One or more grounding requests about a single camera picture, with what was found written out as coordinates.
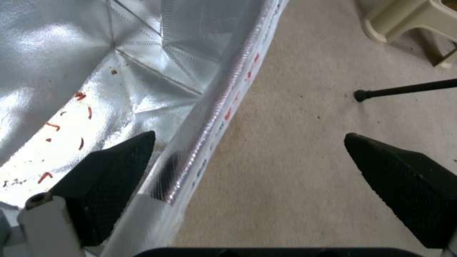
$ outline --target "debris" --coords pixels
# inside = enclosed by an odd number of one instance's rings
[[[83,138],[81,138],[81,144],[80,144],[80,148],[79,148],[78,150],[81,150],[81,149],[83,149],[83,146],[84,146],[84,139],[83,139]]]

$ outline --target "black rubber tip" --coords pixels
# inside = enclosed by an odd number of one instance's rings
[[[363,102],[365,99],[368,99],[367,91],[365,90],[357,90],[354,92],[354,98],[357,102]]]
[[[426,155],[350,133],[363,177],[427,248],[445,248],[457,225],[457,176]]]

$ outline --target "red worm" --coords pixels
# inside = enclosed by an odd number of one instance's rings
[[[80,144],[80,148],[79,148],[79,150],[83,149],[83,146],[84,146],[84,139],[83,139],[83,138],[81,138],[81,144]]]
[[[47,176],[49,176],[50,178],[53,178],[51,173],[45,172],[45,173],[43,173],[43,175],[41,175],[41,178],[38,180],[38,184],[41,183],[41,181],[43,181],[43,179],[45,179]]]
[[[80,101],[82,100],[84,97],[85,97],[85,93],[83,92],[76,92],[76,94],[74,95],[77,99],[77,101]]]
[[[51,123],[49,123],[49,122],[46,122],[45,124],[48,125],[48,126],[51,126],[51,127],[55,127],[55,128],[56,128],[56,131],[58,131],[58,130],[60,129],[60,126],[59,126],[59,125],[51,124]]]

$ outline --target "black rod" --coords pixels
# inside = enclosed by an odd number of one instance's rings
[[[399,95],[399,94],[406,94],[406,93],[445,89],[445,88],[451,88],[451,87],[457,87],[457,79],[435,81],[435,82],[417,84],[417,85],[412,85],[412,86],[401,86],[401,87],[394,87],[394,88],[374,90],[374,91],[357,90],[354,92],[354,97],[358,102],[363,102],[365,99],[369,99],[372,97]]]

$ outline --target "beige carpet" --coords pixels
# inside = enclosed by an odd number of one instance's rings
[[[370,41],[360,25],[370,8],[362,0],[289,3],[176,246],[390,246],[439,255],[370,189],[343,139],[357,132],[457,171],[457,89],[363,104],[352,97],[455,78],[457,64],[435,69],[436,39],[420,31],[391,46]]]

